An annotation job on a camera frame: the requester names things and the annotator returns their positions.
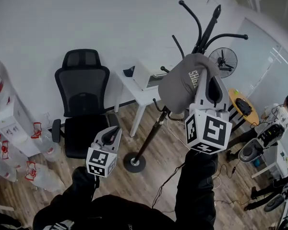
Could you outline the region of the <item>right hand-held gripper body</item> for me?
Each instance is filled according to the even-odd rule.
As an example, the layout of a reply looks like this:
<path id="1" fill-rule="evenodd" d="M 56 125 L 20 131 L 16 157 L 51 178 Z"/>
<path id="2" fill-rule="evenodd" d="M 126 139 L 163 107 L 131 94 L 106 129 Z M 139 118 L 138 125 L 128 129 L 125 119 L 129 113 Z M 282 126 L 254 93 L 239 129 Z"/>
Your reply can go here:
<path id="1" fill-rule="evenodd" d="M 229 112 L 212 108 L 199 109 L 193 103 L 189 111 L 185 120 L 187 147 L 206 154 L 226 150 L 232 129 Z"/>

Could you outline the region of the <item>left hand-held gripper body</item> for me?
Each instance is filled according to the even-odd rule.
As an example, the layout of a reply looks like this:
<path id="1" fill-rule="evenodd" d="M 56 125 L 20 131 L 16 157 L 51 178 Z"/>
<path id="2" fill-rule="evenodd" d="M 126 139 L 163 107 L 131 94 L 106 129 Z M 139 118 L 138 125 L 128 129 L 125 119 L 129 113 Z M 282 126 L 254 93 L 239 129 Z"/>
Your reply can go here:
<path id="1" fill-rule="evenodd" d="M 117 154 L 93 142 L 88 148 L 85 164 L 88 173 L 106 178 L 117 164 Z"/>

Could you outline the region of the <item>grey baseball cap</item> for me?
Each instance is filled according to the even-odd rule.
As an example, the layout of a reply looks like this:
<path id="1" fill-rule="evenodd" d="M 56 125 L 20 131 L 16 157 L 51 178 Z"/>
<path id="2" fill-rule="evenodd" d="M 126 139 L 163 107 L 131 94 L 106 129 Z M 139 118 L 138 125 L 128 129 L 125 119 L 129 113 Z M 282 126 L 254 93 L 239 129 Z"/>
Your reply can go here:
<path id="1" fill-rule="evenodd" d="M 194 102 L 203 70 L 208 79 L 220 74 L 218 66 L 203 54 L 188 54 L 162 79 L 158 93 L 172 113 L 180 114 Z"/>

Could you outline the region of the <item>black metal coat rack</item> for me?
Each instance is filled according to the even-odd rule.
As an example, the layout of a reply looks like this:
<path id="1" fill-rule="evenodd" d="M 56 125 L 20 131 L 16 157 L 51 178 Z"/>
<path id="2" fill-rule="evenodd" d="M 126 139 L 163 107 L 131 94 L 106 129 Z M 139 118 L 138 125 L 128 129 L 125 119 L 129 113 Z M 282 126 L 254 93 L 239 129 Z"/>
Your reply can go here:
<path id="1" fill-rule="evenodd" d="M 201 23 L 198 19 L 198 17 L 195 15 L 195 13 L 187 6 L 187 4 L 183 0 L 179 0 L 179 5 L 181 5 L 196 21 L 196 24 L 198 26 L 198 39 L 196 41 L 196 44 L 192 50 L 192 54 L 200 53 L 204 54 L 207 48 L 217 39 L 222 37 L 232 37 L 232 38 L 240 38 L 244 40 L 248 40 L 248 36 L 246 34 L 218 34 L 214 36 L 213 38 L 210 38 L 211 33 L 214 29 L 215 24 L 217 23 L 217 20 L 221 14 L 221 5 L 217 5 L 217 7 L 214 9 L 212 18 L 205 29 L 205 31 L 202 31 Z M 138 152 L 129 152 L 125 155 L 123 159 L 124 168 L 131 172 L 131 173 L 139 173 L 144 170 L 146 166 L 146 160 L 143 157 L 144 151 L 147 149 L 148 145 L 151 143 L 157 132 L 160 130 L 161 126 L 163 125 L 164 120 L 166 117 L 169 119 L 175 121 L 175 118 L 171 118 L 170 113 L 171 111 L 164 106 L 162 109 L 160 109 L 157 105 L 156 99 L 153 99 L 153 103 L 156 107 L 156 109 L 161 112 L 161 116 L 152 126 L 152 129 L 148 135 L 148 137 L 145 139 L 143 145 L 141 146 L 140 150 Z"/>

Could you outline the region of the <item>person's right forearm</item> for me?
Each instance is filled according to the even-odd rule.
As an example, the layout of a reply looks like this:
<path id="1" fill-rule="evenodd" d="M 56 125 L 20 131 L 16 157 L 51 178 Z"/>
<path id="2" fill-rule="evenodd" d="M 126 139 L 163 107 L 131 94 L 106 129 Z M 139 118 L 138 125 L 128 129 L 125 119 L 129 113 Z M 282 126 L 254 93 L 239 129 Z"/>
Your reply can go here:
<path id="1" fill-rule="evenodd" d="M 187 152 L 176 194 L 177 230 L 214 230 L 216 210 L 212 176 L 217 163 L 217 153 Z"/>

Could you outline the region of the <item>person's left forearm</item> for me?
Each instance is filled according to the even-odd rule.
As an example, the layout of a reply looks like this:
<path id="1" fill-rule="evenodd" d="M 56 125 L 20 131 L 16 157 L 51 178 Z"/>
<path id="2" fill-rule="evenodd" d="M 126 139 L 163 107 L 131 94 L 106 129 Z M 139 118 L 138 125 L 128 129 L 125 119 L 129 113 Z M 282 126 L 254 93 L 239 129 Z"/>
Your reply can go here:
<path id="1" fill-rule="evenodd" d="M 76 168 L 72 174 L 72 184 L 35 215 L 33 230 L 50 229 L 56 224 L 63 224 L 64 229 L 69 229 L 71 223 L 84 217 L 98 187 L 97 176 L 88 173 L 85 167 Z"/>

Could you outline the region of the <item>black bag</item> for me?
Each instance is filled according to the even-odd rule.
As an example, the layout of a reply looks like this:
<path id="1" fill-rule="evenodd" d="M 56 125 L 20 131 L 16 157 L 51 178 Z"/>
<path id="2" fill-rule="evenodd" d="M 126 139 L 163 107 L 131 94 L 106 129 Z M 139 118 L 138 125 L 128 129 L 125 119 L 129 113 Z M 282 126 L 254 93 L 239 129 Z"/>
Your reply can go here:
<path id="1" fill-rule="evenodd" d="M 244 99 L 237 98 L 235 104 L 244 116 L 249 116 L 252 113 L 252 107 Z"/>

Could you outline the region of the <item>round wooden side table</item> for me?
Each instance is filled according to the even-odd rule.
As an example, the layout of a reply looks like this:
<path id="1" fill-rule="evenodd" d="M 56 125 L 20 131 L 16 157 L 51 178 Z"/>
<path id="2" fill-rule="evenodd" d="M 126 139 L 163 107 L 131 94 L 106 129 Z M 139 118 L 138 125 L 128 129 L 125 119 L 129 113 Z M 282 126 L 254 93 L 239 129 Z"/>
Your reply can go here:
<path id="1" fill-rule="evenodd" d="M 259 116 L 253 106 L 253 104 L 245 97 L 240 91 L 238 91 L 237 94 L 234 93 L 236 89 L 230 88 L 228 89 L 229 99 L 230 99 L 230 106 L 228 108 L 228 111 L 230 112 L 232 109 L 236 109 L 233 114 L 230 115 L 229 121 L 231 121 L 237 114 L 241 115 L 240 121 L 232 127 L 231 134 L 234 133 L 240 126 L 242 126 L 245 122 L 248 122 L 251 125 L 258 125 L 259 124 Z M 237 98 L 244 99 L 248 102 L 248 104 L 252 107 L 252 113 L 249 116 L 244 116 L 242 112 L 238 109 L 238 107 L 235 104 L 235 100 Z"/>

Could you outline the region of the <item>black mesh office chair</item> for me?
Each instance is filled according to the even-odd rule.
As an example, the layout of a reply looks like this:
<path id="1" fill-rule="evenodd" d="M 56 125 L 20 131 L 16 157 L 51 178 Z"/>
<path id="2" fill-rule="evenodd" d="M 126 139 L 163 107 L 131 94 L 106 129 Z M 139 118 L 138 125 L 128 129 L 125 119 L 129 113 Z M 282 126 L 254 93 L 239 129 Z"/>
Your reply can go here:
<path id="1" fill-rule="evenodd" d="M 61 68 L 55 72 L 66 118 L 52 124 L 52 140 L 60 143 L 64 138 L 65 154 L 72 159 L 85 159 L 88 148 L 97 134 L 106 133 L 106 142 L 112 144 L 120 131 L 115 114 L 104 108 L 105 91 L 110 71 L 103 66 L 94 49 L 68 51 Z"/>

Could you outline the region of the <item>white rectangular table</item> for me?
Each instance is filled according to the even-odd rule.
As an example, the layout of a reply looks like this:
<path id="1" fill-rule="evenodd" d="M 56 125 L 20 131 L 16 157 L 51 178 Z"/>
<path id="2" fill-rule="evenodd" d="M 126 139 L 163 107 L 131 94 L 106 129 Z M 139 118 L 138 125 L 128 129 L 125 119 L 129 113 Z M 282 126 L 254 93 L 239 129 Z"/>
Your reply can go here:
<path id="1" fill-rule="evenodd" d="M 134 137 L 144 114 L 145 108 L 153 103 L 153 99 L 155 99 L 156 101 L 160 101 L 161 99 L 158 94 L 157 88 L 142 91 L 132 78 L 128 78 L 123 74 L 122 67 L 117 68 L 115 70 L 115 73 L 118 78 L 118 93 L 114 106 L 114 112 L 117 113 L 119 111 L 121 98 L 124 90 L 128 90 L 132 94 L 133 99 L 139 105 L 130 130 L 130 137 Z"/>

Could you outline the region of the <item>pile of clear water jugs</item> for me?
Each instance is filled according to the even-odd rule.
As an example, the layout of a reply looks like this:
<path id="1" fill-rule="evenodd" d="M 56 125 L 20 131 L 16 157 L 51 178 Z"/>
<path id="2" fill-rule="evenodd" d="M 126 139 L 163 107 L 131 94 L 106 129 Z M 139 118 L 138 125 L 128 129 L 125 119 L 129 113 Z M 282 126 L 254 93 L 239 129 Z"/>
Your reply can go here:
<path id="1" fill-rule="evenodd" d="M 49 192 L 64 188 L 64 183 L 53 170 L 30 161 L 13 144 L 3 140 L 0 134 L 0 176 L 10 182 L 16 182 L 18 173 L 34 186 Z"/>

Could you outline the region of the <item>person's black top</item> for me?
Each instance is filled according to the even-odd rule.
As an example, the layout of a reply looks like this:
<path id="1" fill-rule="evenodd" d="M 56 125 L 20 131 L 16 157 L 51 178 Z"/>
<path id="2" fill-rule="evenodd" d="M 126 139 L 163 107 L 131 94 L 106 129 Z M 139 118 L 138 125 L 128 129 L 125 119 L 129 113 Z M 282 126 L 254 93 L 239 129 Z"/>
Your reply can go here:
<path id="1" fill-rule="evenodd" d="M 175 230 L 175 222 L 156 209 L 114 195 L 95 200 L 60 195 L 36 214 L 33 230 Z"/>

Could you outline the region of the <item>white box appliance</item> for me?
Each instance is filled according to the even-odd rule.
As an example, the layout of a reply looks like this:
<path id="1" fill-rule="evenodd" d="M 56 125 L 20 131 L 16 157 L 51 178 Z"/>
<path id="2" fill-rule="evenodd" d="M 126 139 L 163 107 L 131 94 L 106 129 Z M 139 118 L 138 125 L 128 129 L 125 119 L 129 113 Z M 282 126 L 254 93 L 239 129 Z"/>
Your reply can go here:
<path id="1" fill-rule="evenodd" d="M 135 63 L 133 80 L 142 91 L 155 89 L 166 76 L 166 72 L 161 69 L 152 69 L 141 61 Z"/>

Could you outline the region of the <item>white water dispenser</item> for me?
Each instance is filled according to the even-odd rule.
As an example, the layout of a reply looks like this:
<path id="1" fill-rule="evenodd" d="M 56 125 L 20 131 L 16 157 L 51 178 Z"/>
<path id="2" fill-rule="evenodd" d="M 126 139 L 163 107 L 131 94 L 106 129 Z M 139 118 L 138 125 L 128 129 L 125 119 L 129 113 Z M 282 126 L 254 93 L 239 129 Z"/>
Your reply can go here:
<path id="1" fill-rule="evenodd" d="M 40 153 L 33 135 L 33 122 L 22 108 L 17 97 L 0 111 L 0 133 L 27 157 Z"/>

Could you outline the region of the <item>black fabric bundle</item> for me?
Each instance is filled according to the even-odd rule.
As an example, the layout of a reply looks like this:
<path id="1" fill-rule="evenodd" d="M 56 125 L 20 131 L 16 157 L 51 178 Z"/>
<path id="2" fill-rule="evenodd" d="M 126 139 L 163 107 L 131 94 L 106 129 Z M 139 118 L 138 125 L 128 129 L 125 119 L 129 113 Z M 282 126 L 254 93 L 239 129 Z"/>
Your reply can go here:
<path id="1" fill-rule="evenodd" d="M 14 228 L 18 229 L 22 226 L 22 223 L 17 219 L 0 213 L 0 230 L 8 230 L 5 225 L 13 226 Z"/>

